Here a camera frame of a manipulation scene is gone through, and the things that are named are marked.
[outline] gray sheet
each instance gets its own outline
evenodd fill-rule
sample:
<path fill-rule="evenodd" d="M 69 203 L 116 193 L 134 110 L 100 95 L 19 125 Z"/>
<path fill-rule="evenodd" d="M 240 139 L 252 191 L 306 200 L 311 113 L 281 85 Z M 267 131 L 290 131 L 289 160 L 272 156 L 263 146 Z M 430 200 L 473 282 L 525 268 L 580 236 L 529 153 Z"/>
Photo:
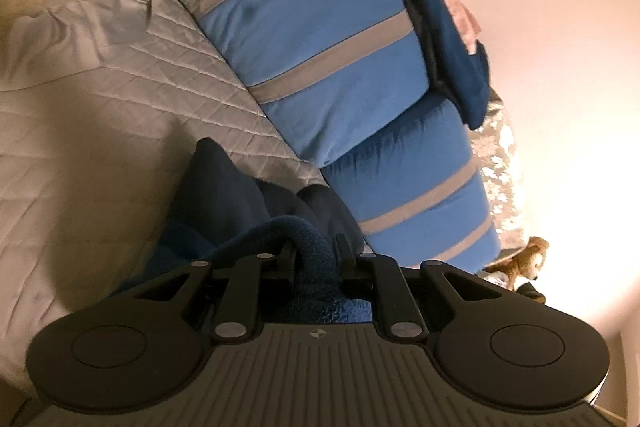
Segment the gray sheet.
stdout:
<path fill-rule="evenodd" d="M 0 41 L 0 377 L 142 267 L 204 136 L 248 174 L 323 183 L 176 0 L 70 0 Z"/>

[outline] white wall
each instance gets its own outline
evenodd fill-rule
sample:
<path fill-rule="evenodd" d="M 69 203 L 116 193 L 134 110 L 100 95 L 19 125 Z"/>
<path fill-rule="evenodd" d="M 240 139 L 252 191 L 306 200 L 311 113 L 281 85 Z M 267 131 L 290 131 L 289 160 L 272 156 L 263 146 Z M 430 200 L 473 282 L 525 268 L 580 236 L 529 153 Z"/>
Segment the white wall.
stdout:
<path fill-rule="evenodd" d="M 536 286 L 606 336 L 640 292 L 640 0 L 465 0 L 511 111 Z"/>
<path fill-rule="evenodd" d="M 631 313 L 620 333 L 625 355 L 627 425 L 640 425 L 640 306 Z"/>
<path fill-rule="evenodd" d="M 626 427 L 626 369 L 620 335 L 609 339 L 607 347 L 610 355 L 609 373 L 595 404 L 613 425 Z"/>

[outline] floral fabric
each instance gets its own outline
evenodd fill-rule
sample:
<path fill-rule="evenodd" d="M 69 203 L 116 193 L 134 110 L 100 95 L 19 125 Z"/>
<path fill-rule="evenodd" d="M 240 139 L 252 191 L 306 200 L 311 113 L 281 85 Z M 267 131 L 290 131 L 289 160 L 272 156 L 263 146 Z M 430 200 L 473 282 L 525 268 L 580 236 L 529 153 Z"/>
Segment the floral fabric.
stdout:
<path fill-rule="evenodd" d="M 489 210 L 500 237 L 503 261 L 527 246 L 529 230 L 524 215 L 522 172 L 509 115 L 492 89 L 484 123 L 468 131 L 474 156 L 489 200 Z"/>

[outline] stuffed animal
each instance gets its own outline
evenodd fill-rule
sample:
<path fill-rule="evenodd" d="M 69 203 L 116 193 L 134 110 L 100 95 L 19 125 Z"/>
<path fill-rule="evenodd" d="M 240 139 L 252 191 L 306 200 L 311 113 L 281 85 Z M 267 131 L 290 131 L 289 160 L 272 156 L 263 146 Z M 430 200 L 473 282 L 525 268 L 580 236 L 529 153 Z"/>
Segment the stuffed animal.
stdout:
<path fill-rule="evenodd" d="M 520 253 L 506 261 L 484 268 L 484 271 L 503 272 L 508 277 L 507 288 L 514 291 L 518 277 L 525 277 L 532 281 L 538 278 L 538 273 L 545 264 L 548 248 L 548 241 L 533 235 L 529 238 L 529 244 Z"/>

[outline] navy blue cloth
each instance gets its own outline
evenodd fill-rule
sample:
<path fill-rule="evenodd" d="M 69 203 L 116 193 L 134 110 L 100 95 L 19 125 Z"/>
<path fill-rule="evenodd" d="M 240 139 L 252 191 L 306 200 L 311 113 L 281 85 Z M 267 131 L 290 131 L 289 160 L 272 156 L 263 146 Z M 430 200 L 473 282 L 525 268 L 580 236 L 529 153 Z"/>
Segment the navy blue cloth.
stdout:
<path fill-rule="evenodd" d="M 246 255 L 277 254 L 286 241 L 298 248 L 294 295 L 270 310 L 288 323 L 371 320 L 370 304 L 347 299 L 331 243 L 344 234 L 354 251 L 364 240 L 347 207 L 328 187 L 311 185 L 297 195 L 242 174 L 222 147 L 206 138 L 196 151 L 171 204 L 158 245 L 140 276 L 118 290 L 158 277 L 196 259 L 232 267 Z"/>
<path fill-rule="evenodd" d="M 241 82 L 252 87 L 404 8 L 402 0 L 224 0 L 196 19 Z M 420 42 L 411 31 L 261 107 L 299 158 L 322 167 L 391 122 L 428 87 Z"/>
<path fill-rule="evenodd" d="M 484 46 L 478 42 L 478 52 L 468 54 L 443 0 L 410 1 L 428 31 L 428 45 L 434 49 L 440 80 L 453 93 L 463 121 L 471 129 L 480 127 L 489 102 L 489 69 Z M 418 35 L 426 38 L 424 33 L 418 32 Z M 437 83 L 432 76 L 430 82 Z"/>

